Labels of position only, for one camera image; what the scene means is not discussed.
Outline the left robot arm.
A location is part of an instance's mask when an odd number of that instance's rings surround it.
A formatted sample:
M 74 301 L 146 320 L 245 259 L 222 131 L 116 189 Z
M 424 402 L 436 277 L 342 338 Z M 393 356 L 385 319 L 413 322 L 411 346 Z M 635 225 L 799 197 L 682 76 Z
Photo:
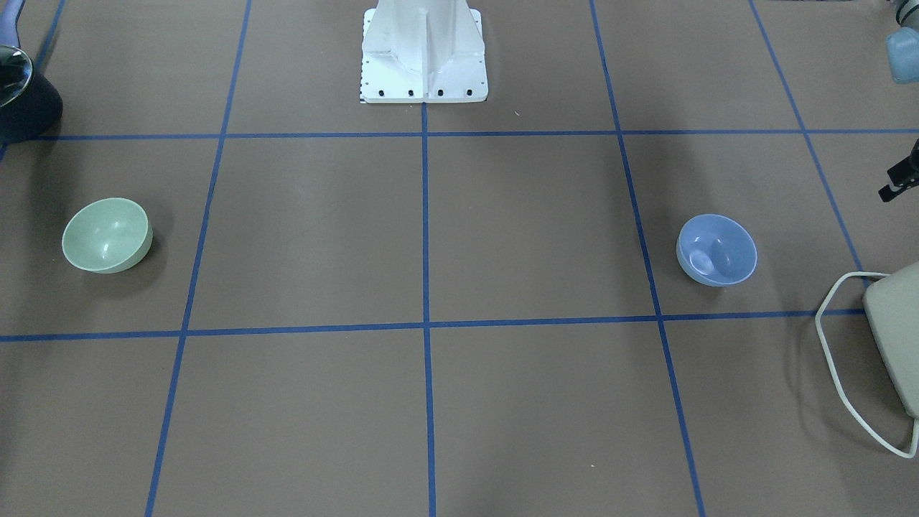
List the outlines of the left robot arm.
M 895 1 L 894 19 L 899 25 L 896 32 L 887 36 L 887 62 L 896 84 L 915 84 L 918 81 L 918 2 Z M 918 143 L 906 158 L 887 170 L 887 185 L 877 194 L 883 202 L 892 202 L 918 184 Z

